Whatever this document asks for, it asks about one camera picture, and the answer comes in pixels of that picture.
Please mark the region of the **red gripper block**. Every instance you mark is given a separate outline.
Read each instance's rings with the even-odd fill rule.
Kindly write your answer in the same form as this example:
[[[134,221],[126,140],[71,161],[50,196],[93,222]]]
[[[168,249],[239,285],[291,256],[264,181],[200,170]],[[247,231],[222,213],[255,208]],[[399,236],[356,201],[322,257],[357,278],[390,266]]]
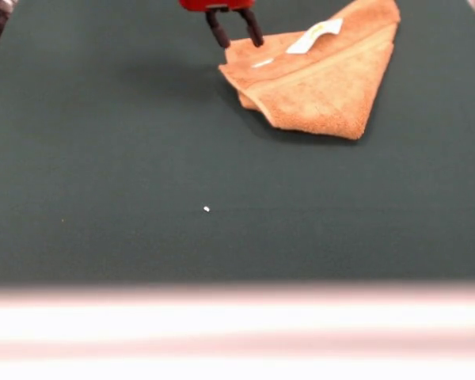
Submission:
[[[247,32],[253,45],[259,48],[264,44],[263,33],[255,13],[250,9],[254,6],[255,0],[179,0],[179,4],[187,11],[206,12],[206,22],[218,45],[223,49],[227,49],[230,46],[230,39],[219,24],[216,11],[210,10],[237,10],[237,13],[247,25]]]

